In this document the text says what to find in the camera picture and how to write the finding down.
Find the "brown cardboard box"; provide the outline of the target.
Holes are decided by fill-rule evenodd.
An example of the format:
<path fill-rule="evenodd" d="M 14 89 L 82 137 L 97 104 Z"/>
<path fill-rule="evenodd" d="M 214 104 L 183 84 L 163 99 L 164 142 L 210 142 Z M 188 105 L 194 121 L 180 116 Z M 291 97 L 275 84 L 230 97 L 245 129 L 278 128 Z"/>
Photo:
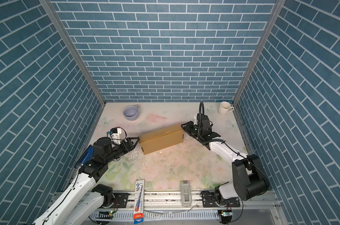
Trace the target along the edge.
<path fill-rule="evenodd" d="M 152 131 L 139 136 L 144 155 L 182 143 L 184 130 L 180 124 Z"/>

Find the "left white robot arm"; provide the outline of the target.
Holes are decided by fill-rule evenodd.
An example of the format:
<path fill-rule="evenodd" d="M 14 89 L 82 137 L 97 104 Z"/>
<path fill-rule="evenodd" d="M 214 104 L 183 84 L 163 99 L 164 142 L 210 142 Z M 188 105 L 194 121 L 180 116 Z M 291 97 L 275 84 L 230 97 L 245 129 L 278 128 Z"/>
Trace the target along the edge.
<path fill-rule="evenodd" d="M 139 137 L 115 143 L 109 137 L 98 139 L 78 160 L 79 170 L 61 196 L 35 221 L 34 225 L 80 225 L 96 209 L 116 205 L 112 187 L 98 184 L 108 164 L 133 151 Z"/>

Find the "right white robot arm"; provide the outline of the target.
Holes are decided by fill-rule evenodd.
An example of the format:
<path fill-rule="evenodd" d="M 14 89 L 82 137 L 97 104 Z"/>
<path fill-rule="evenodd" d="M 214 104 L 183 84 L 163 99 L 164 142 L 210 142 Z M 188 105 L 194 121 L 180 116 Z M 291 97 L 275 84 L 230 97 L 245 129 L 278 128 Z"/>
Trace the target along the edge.
<path fill-rule="evenodd" d="M 215 187 L 214 197 L 218 205 L 224 206 L 231 198 L 247 201 L 269 190 L 270 182 L 260 158 L 255 154 L 246 155 L 226 143 L 218 133 L 212 131 L 208 116 L 199 113 L 194 122 L 181 124 L 181 127 L 189 136 L 231 165 L 232 181 Z"/>

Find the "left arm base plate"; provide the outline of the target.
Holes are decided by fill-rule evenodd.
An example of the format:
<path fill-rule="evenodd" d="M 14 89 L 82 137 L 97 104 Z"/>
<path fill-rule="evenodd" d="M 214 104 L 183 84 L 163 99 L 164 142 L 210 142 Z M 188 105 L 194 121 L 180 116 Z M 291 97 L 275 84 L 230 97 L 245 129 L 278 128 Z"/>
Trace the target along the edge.
<path fill-rule="evenodd" d="M 106 194 L 104 197 L 101 208 L 126 208 L 128 202 L 129 193 L 111 193 Z"/>

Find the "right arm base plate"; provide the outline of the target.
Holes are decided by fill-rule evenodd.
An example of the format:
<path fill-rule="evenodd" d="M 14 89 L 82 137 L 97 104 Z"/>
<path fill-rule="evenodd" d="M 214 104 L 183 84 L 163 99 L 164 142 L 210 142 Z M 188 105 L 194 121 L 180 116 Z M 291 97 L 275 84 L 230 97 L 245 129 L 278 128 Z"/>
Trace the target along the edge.
<path fill-rule="evenodd" d="M 240 201 L 237 197 L 222 199 L 215 192 L 204 190 L 200 192 L 202 198 L 202 205 L 204 208 L 215 208 L 215 207 L 240 207 Z"/>

